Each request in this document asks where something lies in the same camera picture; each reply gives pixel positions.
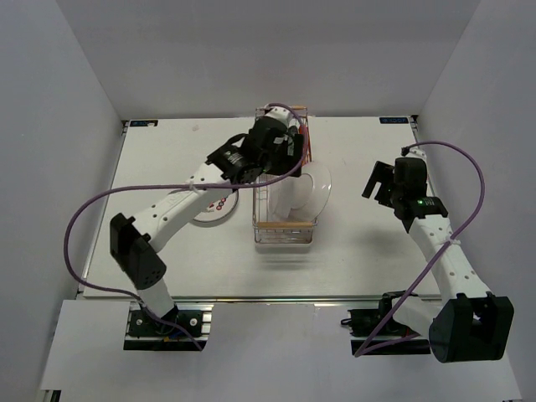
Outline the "orange plate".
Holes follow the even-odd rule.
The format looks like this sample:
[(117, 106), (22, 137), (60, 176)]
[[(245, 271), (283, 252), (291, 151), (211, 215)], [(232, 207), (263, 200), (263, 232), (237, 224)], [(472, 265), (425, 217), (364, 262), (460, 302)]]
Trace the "orange plate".
[(302, 165), (306, 165), (312, 160), (311, 139), (307, 125), (301, 125), (301, 134), (304, 136), (304, 155)]

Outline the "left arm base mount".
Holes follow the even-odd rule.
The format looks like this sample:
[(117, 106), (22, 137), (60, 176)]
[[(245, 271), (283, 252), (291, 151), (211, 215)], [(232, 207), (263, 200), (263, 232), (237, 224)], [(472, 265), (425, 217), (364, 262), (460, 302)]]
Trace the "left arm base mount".
[(201, 352), (212, 322), (209, 305), (178, 304), (167, 322), (159, 322), (140, 306), (131, 304), (123, 349), (143, 352)]

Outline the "large white plate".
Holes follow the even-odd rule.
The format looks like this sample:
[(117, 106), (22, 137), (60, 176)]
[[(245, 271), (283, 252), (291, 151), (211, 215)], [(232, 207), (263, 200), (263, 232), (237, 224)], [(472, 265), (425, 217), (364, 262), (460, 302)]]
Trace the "large white plate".
[(309, 162), (294, 178), (289, 216), (295, 221), (313, 221), (327, 205), (331, 195), (332, 177), (320, 162)]

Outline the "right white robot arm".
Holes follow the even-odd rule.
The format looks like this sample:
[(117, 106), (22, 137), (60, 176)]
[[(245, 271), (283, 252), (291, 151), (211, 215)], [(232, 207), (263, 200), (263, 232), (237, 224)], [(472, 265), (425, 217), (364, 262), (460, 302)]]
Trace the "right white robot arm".
[(440, 291), (441, 307), (422, 301), (415, 285), (384, 294), (378, 324), (396, 334), (407, 327), (425, 338), (441, 363), (495, 361), (503, 357), (514, 308), (506, 296), (496, 296), (479, 278), (457, 241), (442, 201), (428, 195), (424, 160), (399, 157), (394, 164), (376, 162), (363, 190), (365, 198), (391, 208), (406, 233), (418, 245)]

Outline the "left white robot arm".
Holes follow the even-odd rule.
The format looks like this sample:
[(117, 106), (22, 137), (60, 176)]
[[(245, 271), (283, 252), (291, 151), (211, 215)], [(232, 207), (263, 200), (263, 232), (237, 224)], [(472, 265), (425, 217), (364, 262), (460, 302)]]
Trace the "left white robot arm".
[(185, 188), (131, 217), (119, 213), (111, 219), (111, 257), (134, 286), (146, 308), (148, 324), (157, 333), (170, 333), (178, 314), (164, 281), (167, 267), (159, 252), (213, 201), (254, 183), (264, 173), (296, 176), (307, 138), (302, 124), (292, 126), (274, 117), (261, 117), (248, 132), (231, 137), (211, 152)]

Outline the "white plate with red print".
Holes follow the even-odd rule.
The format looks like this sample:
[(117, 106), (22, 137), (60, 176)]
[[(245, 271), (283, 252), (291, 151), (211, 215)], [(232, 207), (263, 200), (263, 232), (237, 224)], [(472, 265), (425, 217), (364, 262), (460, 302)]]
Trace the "white plate with red print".
[(231, 218), (239, 204), (239, 193), (233, 192), (226, 197), (218, 198), (199, 213), (191, 223), (200, 227), (214, 227)]

